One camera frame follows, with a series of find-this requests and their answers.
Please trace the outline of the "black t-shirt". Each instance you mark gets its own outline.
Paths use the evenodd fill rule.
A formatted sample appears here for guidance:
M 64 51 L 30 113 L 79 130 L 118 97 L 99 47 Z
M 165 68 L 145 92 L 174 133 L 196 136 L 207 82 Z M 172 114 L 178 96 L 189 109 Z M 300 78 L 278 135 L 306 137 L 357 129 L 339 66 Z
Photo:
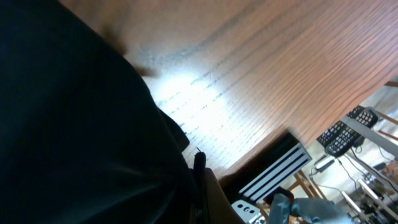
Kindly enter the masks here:
M 188 223 L 188 139 L 57 1 L 1 2 L 1 222 Z

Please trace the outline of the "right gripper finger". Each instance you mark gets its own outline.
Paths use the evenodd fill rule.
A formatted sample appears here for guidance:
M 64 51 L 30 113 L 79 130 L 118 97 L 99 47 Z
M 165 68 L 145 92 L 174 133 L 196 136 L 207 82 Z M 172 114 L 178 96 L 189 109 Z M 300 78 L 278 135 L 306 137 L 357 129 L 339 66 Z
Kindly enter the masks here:
M 195 223 L 208 224 L 208 201 L 205 180 L 206 155 L 204 152 L 195 154 L 193 177 L 198 189 L 199 199 L 194 203 Z

